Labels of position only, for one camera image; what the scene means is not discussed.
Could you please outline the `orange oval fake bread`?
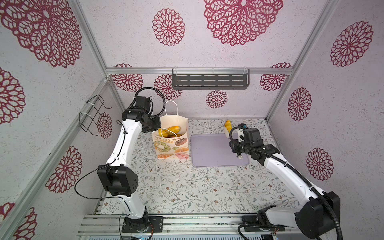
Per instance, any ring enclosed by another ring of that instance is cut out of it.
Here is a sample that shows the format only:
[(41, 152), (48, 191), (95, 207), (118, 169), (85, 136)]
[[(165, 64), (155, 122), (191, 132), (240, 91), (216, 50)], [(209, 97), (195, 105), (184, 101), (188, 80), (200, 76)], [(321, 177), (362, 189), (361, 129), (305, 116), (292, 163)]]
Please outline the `orange oval fake bread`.
[(226, 131), (225, 131), (226, 134), (229, 134), (231, 132), (231, 130), (233, 129), (232, 122), (230, 120), (227, 120), (225, 122), (224, 126), (225, 126), (225, 129), (226, 129)]

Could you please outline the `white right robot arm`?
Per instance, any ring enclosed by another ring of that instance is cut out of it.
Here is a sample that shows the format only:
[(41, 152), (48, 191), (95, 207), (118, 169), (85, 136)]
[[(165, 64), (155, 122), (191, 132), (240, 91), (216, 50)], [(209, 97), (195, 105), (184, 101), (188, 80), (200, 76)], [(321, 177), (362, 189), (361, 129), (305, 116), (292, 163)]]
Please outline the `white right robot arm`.
[(334, 192), (325, 192), (296, 170), (272, 144), (264, 144), (260, 131), (246, 124), (232, 127), (227, 123), (225, 134), (229, 138), (232, 153), (241, 158), (243, 154), (256, 160), (261, 166), (276, 175), (299, 202), (299, 209), (271, 205), (258, 211), (254, 222), (245, 221), (238, 226), (242, 230), (265, 232), (294, 228), (311, 240), (319, 240), (325, 233), (335, 230), (336, 238), (344, 238), (341, 224), (341, 200)]

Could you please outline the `printed paper bakery bag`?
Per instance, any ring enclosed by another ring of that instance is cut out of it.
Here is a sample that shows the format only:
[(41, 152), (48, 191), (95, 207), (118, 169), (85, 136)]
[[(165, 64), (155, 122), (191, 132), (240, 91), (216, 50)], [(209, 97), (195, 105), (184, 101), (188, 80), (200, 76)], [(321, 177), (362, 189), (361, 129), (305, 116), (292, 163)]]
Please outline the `printed paper bakery bag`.
[(167, 104), (173, 104), (174, 113), (164, 110), (164, 115), (160, 117), (161, 127), (167, 129), (172, 126), (180, 126), (178, 134), (170, 134), (168, 138), (159, 137), (158, 130), (152, 132), (152, 139), (156, 156), (159, 160), (187, 160), (189, 154), (188, 123), (189, 120), (179, 114), (179, 108), (175, 101), (169, 100)]

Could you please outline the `orange fake croissant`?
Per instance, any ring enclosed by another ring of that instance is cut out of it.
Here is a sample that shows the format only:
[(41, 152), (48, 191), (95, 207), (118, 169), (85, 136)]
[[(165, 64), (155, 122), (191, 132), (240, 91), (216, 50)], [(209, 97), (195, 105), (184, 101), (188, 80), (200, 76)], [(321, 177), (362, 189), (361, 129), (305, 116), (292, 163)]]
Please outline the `orange fake croissant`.
[(167, 128), (167, 130), (172, 134), (178, 134), (181, 130), (181, 127), (180, 126), (172, 126), (172, 127)]

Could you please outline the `round orange fake bun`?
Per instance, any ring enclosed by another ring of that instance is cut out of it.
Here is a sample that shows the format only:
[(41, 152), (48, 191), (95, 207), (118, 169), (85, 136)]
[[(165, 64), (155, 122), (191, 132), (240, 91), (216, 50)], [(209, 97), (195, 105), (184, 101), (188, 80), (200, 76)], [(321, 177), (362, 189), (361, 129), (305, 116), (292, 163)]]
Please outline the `round orange fake bun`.
[(167, 129), (159, 129), (158, 134), (159, 134), (159, 137), (168, 138), (171, 132)]

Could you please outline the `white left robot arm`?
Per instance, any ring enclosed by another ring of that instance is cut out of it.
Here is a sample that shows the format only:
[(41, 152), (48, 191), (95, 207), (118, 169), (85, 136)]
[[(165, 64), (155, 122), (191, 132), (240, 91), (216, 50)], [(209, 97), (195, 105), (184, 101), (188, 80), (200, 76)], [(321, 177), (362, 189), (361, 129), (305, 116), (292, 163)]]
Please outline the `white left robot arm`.
[(125, 217), (122, 232), (146, 232), (150, 227), (147, 207), (141, 202), (136, 190), (139, 185), (138, 175), (131, 169), (133, 151), (140, 133), (152, 130), (159, 123), (158, 118), (151, 118), (152, 98), (137, 97), (127, 108), (122, 119), (115, 148), (104, 165), (97, 167), (97, 175), (105, 191), (112, 199), (121, 202)]

